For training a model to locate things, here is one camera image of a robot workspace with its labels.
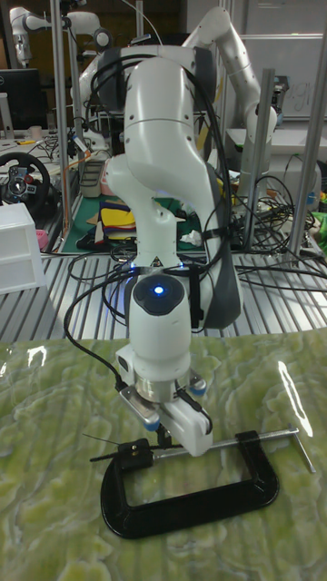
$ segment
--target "monitor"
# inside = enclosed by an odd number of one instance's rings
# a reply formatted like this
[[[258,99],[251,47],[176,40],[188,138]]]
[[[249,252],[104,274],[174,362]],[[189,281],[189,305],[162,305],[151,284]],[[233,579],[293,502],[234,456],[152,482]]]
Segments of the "monitor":
[[[46,124],[45,96],[37,69],[0,70],[0,93],[7,93],[14,129]]]

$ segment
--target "metal plate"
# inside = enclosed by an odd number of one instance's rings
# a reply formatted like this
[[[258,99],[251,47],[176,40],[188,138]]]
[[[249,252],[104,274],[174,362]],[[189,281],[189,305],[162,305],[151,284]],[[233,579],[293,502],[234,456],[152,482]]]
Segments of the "metal plate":
[[[96,276],[108,273],[114,263],[108,255],[90,255],[77,262],[74,274],[91,277],[90,281],[75,281],[68,274],[71,256],[43,258],[46,288],[22,290],[0,295],[0,340],[40,340],[64,337],[64,315],[72,301],[101,279]],[[268,266],[276,259],[234,255],[240,266]],[[319,272],[327,270],[316,262],[308,261]],[[319,329],[327,324],[326,281],[308,274],[259,271],[246,274],[242,279],[243,312],[233,325],[225,330],[204,330],[202,334],[214,337],[284,333]],[[258,286],[257,283],[272,285]],[[108,288],[107,296],[114,290]],[[124,284],[114,295],[113,305],[124,310]],[[127,337],[126,327],[113,320],[103,305],[101,291],[96,290],[76,306],[70,328],[76,339],[121,339]]]

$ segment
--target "green marbled surface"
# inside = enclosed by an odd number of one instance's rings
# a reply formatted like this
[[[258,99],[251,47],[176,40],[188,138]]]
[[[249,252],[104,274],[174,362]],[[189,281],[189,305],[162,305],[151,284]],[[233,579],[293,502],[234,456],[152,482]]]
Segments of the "green marbled surface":
[[[114,361],[124,341],[86,341]],[[89,458],[144,436],[107,369],[65,340],[0,344],[0,578],[5,581],[326,581],[327,330],[193,341],[209,383],[214,440],[291,422],[266,443],[280,479],[261,511],[162,537],[123,540],[105,526],[106,462]],[[126,482],[131,503],[245,478],[236,450],[162,461]]]

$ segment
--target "steering wheel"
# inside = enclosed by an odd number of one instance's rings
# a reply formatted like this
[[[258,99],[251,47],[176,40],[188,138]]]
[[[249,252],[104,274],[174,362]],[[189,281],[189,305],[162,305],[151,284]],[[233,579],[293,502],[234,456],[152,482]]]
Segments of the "steering wheel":
[[[0,167],[15,160],[17,165],[9,168],[9,180],[0,186],[0,200],[6,203],[24,202],[34,218],[44,206],[50,188],[50,176],[46,167],[29,153],[5,153],[0,156]],[[42,183],[34,179],[32,173],[41,173]]]

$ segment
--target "blue led light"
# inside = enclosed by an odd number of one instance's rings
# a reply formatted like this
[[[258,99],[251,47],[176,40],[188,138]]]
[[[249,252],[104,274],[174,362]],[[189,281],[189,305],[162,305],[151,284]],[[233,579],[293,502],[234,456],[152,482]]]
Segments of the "blue led light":
[[[164,289],[163,289],[163,287],[155,287],[154,292],[157,295],[161,295],[161,294],[163,294]]]

